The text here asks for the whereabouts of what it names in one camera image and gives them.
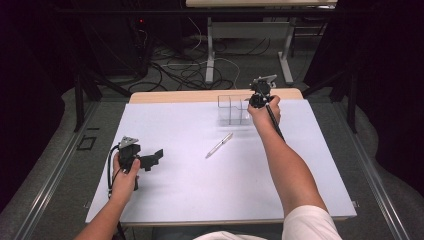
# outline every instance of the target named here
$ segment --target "clear box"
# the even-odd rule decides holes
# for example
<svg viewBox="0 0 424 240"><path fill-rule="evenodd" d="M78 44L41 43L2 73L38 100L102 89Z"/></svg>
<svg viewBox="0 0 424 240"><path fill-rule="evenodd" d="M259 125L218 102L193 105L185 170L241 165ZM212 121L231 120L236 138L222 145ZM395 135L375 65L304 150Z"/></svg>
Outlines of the clear box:
<svg viewBox="0 0 424 240"><path fill-rule="evenodd" d="M247 112L252 95L218 96L219 121L222 125L250 125L252 118Z"/></svg>

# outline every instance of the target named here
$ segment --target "human arm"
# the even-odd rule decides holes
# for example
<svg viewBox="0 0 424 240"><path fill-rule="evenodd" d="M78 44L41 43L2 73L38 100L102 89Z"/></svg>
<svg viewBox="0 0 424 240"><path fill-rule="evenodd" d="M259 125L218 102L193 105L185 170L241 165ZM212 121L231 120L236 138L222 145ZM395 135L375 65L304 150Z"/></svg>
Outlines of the human arm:
<svg viewBox="0 0 424 240"><path fill-rule="evenodd" d="M134 191L134 179L140 169L140 160L135 159L131 170L125 174L120 170L118 159L117 153L113 158L113 176L116 177L109 201L75 239L112 239L122 211Z"/></svg>
<svg viewBox="0 0 424 240"><path fill-rule="evenodd" d="M274 96L269 103L277 122L280 121L280 98ZM264 145L275 188L287 216L293 209L313 205L327 211L315 180L303 159L278 135L265 107L249 105L249 113Z"/></svg>

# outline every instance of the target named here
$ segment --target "sleeve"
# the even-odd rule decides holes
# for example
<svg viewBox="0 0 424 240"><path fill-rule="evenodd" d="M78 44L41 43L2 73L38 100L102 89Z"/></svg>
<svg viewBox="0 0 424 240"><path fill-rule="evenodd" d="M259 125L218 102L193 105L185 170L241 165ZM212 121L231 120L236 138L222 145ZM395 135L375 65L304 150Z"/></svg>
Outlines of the sleeve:
<svg viewBox="0 0 424 240"><path fill-rule="evenodd" d="M264 238L250 236L250 235L235 235L227 231L212 232L194 240L266 240Z"/></svg>
<svg viewBox="0 0 424 240"><path fill-rule="evenodd" d="M331 216L316 206L300 206L284 220L282 239L341 239Z"/></svg>

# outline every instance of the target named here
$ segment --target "pen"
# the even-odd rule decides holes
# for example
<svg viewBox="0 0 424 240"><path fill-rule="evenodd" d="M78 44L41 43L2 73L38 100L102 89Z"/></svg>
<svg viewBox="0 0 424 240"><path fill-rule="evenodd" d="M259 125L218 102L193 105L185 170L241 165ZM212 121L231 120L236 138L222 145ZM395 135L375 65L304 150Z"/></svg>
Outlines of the pen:
<svg viewBox="0 0 424 240"><path fill-rule="evenodd" d="M228 140L230 140L233 137L233 133L229 133L224 139L222 139L215 147L212 148L212 150L210 150L208 152L208 154L206 155L205 158L208 158L210 156L212 156L212 154L214 154L216 152L216 150L218 150L218 148L220 148L222 145L224 145L224 143L228 142Z"/></svg>

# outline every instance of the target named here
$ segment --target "white board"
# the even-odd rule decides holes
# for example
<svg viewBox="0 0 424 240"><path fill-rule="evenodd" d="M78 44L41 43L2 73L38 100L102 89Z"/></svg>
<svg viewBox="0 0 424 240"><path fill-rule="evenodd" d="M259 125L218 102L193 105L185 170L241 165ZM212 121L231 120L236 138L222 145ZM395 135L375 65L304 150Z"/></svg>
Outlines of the white board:
<svg viewBox="0 0 424 240"><path fill-rule="evenodd" d="M280 108L281 131L311 169L330 215L356 216L309 103L282 100ZM147 226L283 219L255 127L224 126L218 112L213 102L126 105L113 146L123 136L138 138L139 155L163 149L164 157L152 171L139 172L139 190L127 204L122 223ZM233 138L205 159L230 132ZM108 200L106 164L86 222Z"/></svg>

